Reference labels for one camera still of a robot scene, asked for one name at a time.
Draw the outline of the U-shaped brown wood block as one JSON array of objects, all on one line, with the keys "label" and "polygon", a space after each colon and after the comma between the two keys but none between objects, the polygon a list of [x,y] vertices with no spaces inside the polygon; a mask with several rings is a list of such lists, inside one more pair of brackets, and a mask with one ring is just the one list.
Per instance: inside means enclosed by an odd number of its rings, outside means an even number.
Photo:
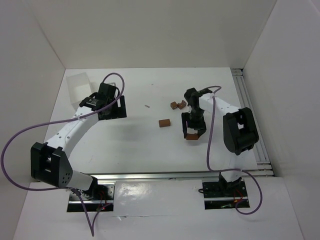
[{"label": "U-shaped brown wood block", "polygon": [[196,141],[199,139],[199,136],[197,134],[187,133],[185,139],[188,141]]}]

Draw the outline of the rectangular brown wood block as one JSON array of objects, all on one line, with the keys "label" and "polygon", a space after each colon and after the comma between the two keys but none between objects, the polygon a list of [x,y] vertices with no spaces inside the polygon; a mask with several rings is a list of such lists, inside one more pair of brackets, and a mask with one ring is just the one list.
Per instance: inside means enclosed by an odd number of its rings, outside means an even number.
[{"label": "rectangular brown wood block", "polygon": [[158,121],[158,124],[160,128],[170,127],[171,121],[170,119],[161,119]]}]

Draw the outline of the white perforated plastic box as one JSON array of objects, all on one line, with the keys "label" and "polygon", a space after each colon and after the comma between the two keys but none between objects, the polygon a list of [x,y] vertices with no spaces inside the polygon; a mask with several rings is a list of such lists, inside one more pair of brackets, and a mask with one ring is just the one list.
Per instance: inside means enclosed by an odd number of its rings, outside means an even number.
[{"label": "white perforated plastic box", "polygon": [[86,72],[68,76],[66,78],[69,99],[72,107],[77,110],[83,99],[92,93],[92,87]]}]

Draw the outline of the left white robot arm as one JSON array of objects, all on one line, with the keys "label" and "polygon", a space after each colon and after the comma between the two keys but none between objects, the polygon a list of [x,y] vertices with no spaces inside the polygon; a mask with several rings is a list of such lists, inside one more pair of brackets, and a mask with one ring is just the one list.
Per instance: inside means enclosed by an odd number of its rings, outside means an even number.
[{"label": "left white robot arm", "polygon": [[113,83],[101,83],[97,92],[84,98],[68,122],[44,143],[36,142],[30,150],[31,177],[56,188],[77,189],[86,198],[98,198],[108,189],[98,179],[72,168],[69,157],[85,135],[98,121],[125,118],[125,97]]}]

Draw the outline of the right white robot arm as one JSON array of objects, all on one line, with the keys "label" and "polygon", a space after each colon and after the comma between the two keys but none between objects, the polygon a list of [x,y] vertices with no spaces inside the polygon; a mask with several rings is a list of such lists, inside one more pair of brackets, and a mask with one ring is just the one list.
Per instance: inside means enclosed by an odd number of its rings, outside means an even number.
[{"label": "right white robot arm", "polygon": [[184,139],[198,140],[207,130],[204,112],[212,114],[206,153],[206,164],[212,171],[209,160],[210,146],[216,113],[221,116],[223,143],[230,152],[230,157],[224,161],[226,169],[217,170],[219,173],[218,189],[226,194],[240,185],[247,155],[259,141],[259,134],[252,110],[248,107],[233,106],[217,97],[216,93],[220,89],[220,86],[215,86],[214,91],[211,90],[211,87],[202,90],[188,89],[184,98],[190,111],[181,114],[181,121]]}]

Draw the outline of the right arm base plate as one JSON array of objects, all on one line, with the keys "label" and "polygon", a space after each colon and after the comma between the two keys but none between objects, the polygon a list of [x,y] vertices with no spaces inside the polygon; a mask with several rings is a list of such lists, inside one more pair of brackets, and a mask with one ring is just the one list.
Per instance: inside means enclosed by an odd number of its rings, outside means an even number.
[{"label": "right arm base plate", "polygon": [[218,182],[203,182],[198,190],[204,198],[245,198],[248,196],[246,184],[241,181],[237,186],[222,189]]}]

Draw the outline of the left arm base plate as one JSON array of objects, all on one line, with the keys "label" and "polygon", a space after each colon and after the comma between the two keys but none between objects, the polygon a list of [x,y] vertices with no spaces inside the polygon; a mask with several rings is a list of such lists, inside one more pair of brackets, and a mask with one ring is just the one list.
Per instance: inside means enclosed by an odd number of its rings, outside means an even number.
[{"label": "left arm base plate", "polygon": [[77,189],[85,204],[112,203],[114,200],[115,185],[113,183],[100,184],[97,191],[89,194],[89,191]]}]

